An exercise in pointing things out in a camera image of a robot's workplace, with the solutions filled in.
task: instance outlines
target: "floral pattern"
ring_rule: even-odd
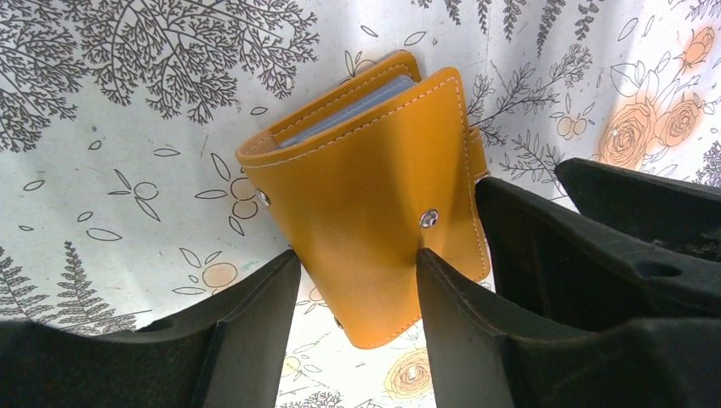
[[[245,279],[288,244],[236,148],[399,48],[549,200],[570,157],[721,187],[719,0],[322,3],[0,1],[0,318],[133,330]],[[353,348],[307,275],[294,312],[277,407],[434,406],[422,322]]]

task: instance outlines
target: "yellow leather case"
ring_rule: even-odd
[[[328,118],[398,75],[404,93],[300,144],[283,140]],[[459,72],[422,79],[397,52],[256,134],[236,152],[328,308],[359,349],[398,337],[421,317],[416,252],[428,247],[464,275],[490,271],[474,182],[486,175],[469,132]],[[422,228],[428,210],[437,223]]]

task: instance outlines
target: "snap button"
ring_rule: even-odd
[[[438,212],[430,209],[421,216],[421,228],[430,228],[438,222]]]
[[[262,202],[264,206],[270,205],[270,198],[261,190],[255,190],[255,198]]]

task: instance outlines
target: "card holder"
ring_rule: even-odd
[[[487,175],[460,73],[400,51],[236,151],[257,197],[348,339],[389,343],[420,319],[416,252],[490,271],[474,199]]]

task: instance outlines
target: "orange rose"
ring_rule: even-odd
[[[602,163],[636,169],[653,138],[656,111],[647,104],[629,104],[613,116],[599,142]]]
[[[694,65],[703,62],[713,47],[713,41],[716,39],[716,31],[713,27],[708,26],[701,29],[698,34],[691,40],[691,44],[681,54],[684,66],[692,68]]]
[[[409,400],[429,392],[433,383],[428,350],[421,348],[403,354],[388,371],[383,385],[394,400]]]
[[[694,132],[700,114],[701,110],[693,99],[681,99],[658,118],[654,134],[661,140],[661,145],[674,147]]]

